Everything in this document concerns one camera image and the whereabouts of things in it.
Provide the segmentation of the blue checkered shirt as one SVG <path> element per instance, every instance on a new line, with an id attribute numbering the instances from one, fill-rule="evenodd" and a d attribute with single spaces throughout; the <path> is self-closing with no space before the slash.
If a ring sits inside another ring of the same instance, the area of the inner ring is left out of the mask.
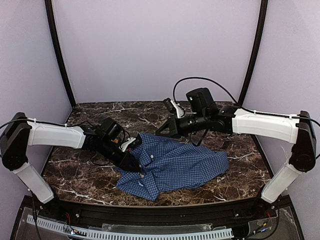
<path id="1" fill-rule="evenodd" d="M 141 170 L 121 174 L 116 187 L 128 194 L 155 201 L 162 192 L 196 189 L 223 174 L 229 167 L 225 151 L 180 143 L 171 138 L 139 133 L 141 141 L 129 152 Z"/>

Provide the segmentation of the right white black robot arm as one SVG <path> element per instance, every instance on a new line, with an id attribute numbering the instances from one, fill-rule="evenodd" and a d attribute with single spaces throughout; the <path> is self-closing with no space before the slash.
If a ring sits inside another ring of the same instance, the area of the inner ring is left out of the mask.
<path id="1" fill-rule="evenodd" d="M 155 134 L 179 139 L 204 130 L 226 134 L 249 134 L 282 140 L 292 144 L 291 156 L 263 187 L 260 199 L 271 204 L 302 173 L 316 164 L 316 136 L 310 115 L 276 114 L 246 110 L 236 105 L 218 108 L 208 88 L 197 88 L 186 94 L 192 113 L 184 116 L 180 105 L 170 98 L 163 102 L 174 114 Z"/>

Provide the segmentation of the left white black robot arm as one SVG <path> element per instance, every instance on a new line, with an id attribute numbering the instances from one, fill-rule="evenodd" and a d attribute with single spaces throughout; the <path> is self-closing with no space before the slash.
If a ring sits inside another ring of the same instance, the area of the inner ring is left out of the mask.
<path id="1" fill-rule="evenodd" d="M 55 193 L 29 161 L 29 146 L 90 150 L 124 171 L 141 171 L 139 161 L 129 151 L 130 144 L 136 138 L 130 137 L 116 143 L 119 134 L 125 135 L 126 131 L 110 117 L 97 125 L 68 125 L 39 121 L 18 112 L 0 128 L 3 130 L 0 135 L 0 158 L 3 166 L 13 172 L 43 204 L 52 201 Z"/>

